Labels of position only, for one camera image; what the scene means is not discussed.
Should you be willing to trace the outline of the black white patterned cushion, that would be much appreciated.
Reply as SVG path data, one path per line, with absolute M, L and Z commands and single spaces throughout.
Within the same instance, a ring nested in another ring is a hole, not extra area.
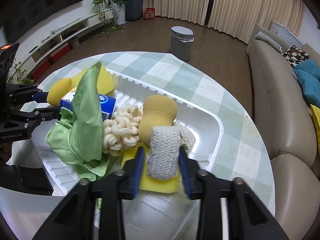
M 295 45 L 287 48 L 287 50 L 282 53 L 282 56 L 292 68 L 309 59 L 309 54 L 297 48 Z

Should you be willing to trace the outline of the green checkered tablecloth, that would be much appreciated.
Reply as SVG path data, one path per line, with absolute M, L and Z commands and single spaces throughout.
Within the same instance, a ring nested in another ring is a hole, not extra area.
M 88 57 L 54 71 L 40 83 L 48 91 L 57 81 L 74 77 L 101 62 L 125 86 L 115 88 L 119 101 L 144 101 L 146 90 L 168 95 L 182 104 L 182 120 L 195 131 L 193 152 L 218 177 L 243 177 L 261 201 L 274 212 L 274 178 L 266 146 L 244 107 L 208 75 L 171 54 L 115 52 Z

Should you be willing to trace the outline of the yellow egg-shaped sponge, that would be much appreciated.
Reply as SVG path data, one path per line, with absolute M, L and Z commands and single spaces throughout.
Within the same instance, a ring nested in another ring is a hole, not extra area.
M 60 105 L 60 100 L 72 89 L 71 78 L 64 78 L 57 81 L 49 90 L 47 95 L 47 102 L 58 107 Z

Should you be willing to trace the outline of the beige leather sofa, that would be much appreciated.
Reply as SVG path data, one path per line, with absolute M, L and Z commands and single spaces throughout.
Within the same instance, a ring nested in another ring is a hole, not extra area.
M 290 239 L 319 239 L 319 153 L 311 109 L 291 65 L 281 52 L 256 38 L 263 33 L 289 45 L 256 24 L 247 55 L 254 90 L 254 122 L 273 171 L 277 222 Z

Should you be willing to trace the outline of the teal cushion rear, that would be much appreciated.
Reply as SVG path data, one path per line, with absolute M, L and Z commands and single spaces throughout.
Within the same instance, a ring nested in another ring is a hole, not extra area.
M 314 61 L 314 59 L 303 61 L 300 64 L 296 65 L 293 69 L 302 70 L 315 77 L 318 81 L 320 80 L 320 68 Z

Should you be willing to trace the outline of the beige curtains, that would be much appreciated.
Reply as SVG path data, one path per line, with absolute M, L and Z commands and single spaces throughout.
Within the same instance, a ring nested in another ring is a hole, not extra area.
M 273 21 L 299 33 L 305 4 L 302 0 L 144 0 L 157 16 L 206 25 L 245 43 L 255 24 L 269 28 Z

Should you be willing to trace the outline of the tan peanut-shaped sponge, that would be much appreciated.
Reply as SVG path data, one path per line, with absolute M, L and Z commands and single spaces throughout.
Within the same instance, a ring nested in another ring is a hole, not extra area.
M 149 147 L 151 130 L 155 126 L 171 126 L 178 114 L 174 100 L 164 95 L 152 95 L 145 99 L 143 116 L 138 127 L 141 142 Z

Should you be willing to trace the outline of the black wall television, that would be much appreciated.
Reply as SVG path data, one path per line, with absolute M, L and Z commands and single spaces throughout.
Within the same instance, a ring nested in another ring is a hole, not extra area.
M 9 43 L 16 42 L 24 33 L 50 15 L 83 0 L 18 0 L 4 22 Z

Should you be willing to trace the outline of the white plastic tray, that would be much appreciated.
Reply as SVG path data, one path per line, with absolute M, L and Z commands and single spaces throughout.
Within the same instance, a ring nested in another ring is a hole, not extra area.
M 189 199 L 200 200 L 197 239 L 222 239 L 220 189 L 217 178 L 178 150 L 178 163 Z M 95 201 L 102 200 L 99 239 L 125 239 L 122 201 L 138 193 L 145 151 L 142 146 L 123 169 L 96 181 L 82 179 L 46 219 L 34 239 L 92 239 Z

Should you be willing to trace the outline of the yellow cushion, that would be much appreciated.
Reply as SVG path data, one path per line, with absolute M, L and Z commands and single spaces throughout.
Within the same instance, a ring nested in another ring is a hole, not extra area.
M 319 142 L 319 135 L 320 135 L 320 109 L 314 105 L 310 105 L 311 113 L 312 113 L 312 119 L 313 124 L 316 129 L 316 136 L 317 141 Z

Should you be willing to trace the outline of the white TV console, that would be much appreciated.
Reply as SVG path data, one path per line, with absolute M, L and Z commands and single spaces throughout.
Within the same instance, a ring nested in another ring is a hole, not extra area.
M 13 82 L 19 82 L 33 73 L 52 53 L 56 53 L 71 39 L 80 38 L 103 25 L 96 12 L 77 18 L 71 23 L 57 28 L 54 34 L 44 37 L 34 46 L 22 45 L 17 51 L 9 74 Z

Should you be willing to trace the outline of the yellow sponge cloth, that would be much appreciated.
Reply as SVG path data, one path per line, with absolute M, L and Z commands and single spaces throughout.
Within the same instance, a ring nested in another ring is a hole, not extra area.
M 114 82 L 112 80 L 111 74 L 106 70 L 102 62 L 98 61 L 95 64 L 100 66 L 100 72 L 97 80 L 97 90 L 99 94 L 107 95 L 114 90 Z M 88 70 L 88 67 L 83 69 L 79 74 L 71 78 L 72 88 L 78 86 L 82 76 Z

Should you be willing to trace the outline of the green microfiber cloth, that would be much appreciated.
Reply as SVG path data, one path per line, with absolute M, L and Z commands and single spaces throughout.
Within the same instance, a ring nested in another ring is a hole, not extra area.
M 103 154 L 103 118 L 97 90 L 100 66 L 82 76 L 72 109 L 60 108 L 61 119 L 46 135 L 46 143 L 60 160 L 74 166 L 79 178 L 95 181 L 105 176 L 109 158 Z

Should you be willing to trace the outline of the teal cushion front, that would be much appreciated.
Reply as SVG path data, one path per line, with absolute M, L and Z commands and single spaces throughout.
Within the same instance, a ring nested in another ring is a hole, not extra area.
M 295 75 L 308 103 L 319 108 L 319 81 L 303 70 L 295 70 Z

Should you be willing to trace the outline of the trailing ivy plant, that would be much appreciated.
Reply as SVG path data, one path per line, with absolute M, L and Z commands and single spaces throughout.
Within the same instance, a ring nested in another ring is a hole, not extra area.
M 124 28 L 118 23 L 121 7 L 126 0 L 93 0 L 91 5 L 102 19 L 103 26 L 90 39 L 108 37 L 112 32 L 123 32 Z

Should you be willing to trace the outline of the cream chenille duster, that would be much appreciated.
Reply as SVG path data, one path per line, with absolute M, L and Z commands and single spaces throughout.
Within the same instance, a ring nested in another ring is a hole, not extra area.
M 111 119 L 103 121 L 103 153 L 118 157 L 140 141 L 139 124 L 143 110 L 127 104 L 117 109 Z

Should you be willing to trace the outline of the white cabinet behind sofa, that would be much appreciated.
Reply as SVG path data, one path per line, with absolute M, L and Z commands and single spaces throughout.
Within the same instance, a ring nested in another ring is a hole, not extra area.
M 272 21 L 270 31 L 276 34 L 290 46 L 294 45 L 299 49 L 303 46 L 298 37 L 288 27 L 284 26 L 281 23 Z

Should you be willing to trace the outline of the red box on floor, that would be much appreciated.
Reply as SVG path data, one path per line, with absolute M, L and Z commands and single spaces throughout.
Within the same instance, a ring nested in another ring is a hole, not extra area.
M 143 16 L 144 20 L 154 20 L 155 17 L 155 8 L 145 8 Z

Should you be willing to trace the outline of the translucent plastic jar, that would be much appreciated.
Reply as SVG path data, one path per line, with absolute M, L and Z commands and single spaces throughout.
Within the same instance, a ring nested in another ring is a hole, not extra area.
M 41 148 L 40 152 L 37 152 L 31 140 L 13 143 L 12 157 L 8 164 L 42 167 L 42 154 L 48 157 L 52 168 L 46 171 L 54 190 L 51 196 L 22 193 L 1 187 L 1 214 L 18 239 L 32 239 L 64 198 L 65 190 L 71 189 L 78 182 L 74 168 L 58 161 L 55 154 L 47 148 Z

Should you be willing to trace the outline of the grey folded blanket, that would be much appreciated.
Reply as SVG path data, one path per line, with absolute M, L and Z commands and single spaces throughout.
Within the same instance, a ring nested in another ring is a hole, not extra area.
M 264 34 L 262 31 L 259 31 L 257 35 L 255 36 L 256 40 L 261 40 L 270 45 L 272 48 L 274 48 L 277 52 L 282 53 L 282 47 L 280 44 L 278 44 L 275 40 Z

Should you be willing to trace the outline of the teal cushion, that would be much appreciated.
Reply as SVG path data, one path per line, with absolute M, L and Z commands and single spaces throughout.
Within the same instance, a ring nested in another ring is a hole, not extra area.
M 295 75 L 308 103 L 319 108 L 319 81 L 303 70 L 295 70 Z
M 293 69 L 302 70 L 315 77 L 318 81 L 320 80 L 320 68 L 314 61 L 314 59 L 303 61 L 300 64 L 296 65 Z

